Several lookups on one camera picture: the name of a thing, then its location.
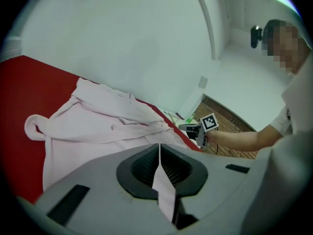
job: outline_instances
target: pink cloth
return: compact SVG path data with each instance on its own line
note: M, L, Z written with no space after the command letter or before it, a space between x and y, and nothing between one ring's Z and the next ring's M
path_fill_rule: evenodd
M50 119L31 115L24 129L30 139L45 141L44 190L98 157L152 143L187 147L161 116L131 94L82 78Z

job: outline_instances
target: wooden floor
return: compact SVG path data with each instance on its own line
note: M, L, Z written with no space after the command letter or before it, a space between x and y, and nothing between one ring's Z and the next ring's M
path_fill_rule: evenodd
M216 102L212 101L209 98L203 100L198 108L195 110L194 119L198 121L200 118L214 113L217 121L219 123L219 130L226 132L243 132L243 131L253 131L246 123L240 120L233 113L218 105ZM203 152L216 154L217 145L214 143L209 143L208 147L202 149ZM219 145L218 154L219 156L228 156L228 157L238 157L238 158L247 158L255 159L257 152L242 152L234 149L229 149L227 147Z

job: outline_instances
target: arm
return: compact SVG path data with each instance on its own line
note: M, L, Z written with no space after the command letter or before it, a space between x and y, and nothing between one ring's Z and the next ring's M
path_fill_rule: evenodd
M209 142L239 151L258 151L274 145L282 137L271 125L259 132L229 133L214 130L207 132L206 136Z

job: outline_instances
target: black camera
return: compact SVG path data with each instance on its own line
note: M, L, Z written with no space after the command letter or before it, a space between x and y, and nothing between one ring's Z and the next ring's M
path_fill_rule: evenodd
M259 41L262 40L262 29L255 25L251 28L251 47L256 48L258 46Z

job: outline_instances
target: person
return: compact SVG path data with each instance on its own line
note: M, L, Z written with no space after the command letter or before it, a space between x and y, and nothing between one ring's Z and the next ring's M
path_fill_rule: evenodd
M289 22L270 20L263 31L262 50L279 61L286 72L295 75L312 65L312 50L300 36L298 29ZM273 146L280 138L293 133L293 124L288 107L263 130L258 132L229 133L212 130L206 133L208 142L239 151L258 151Z

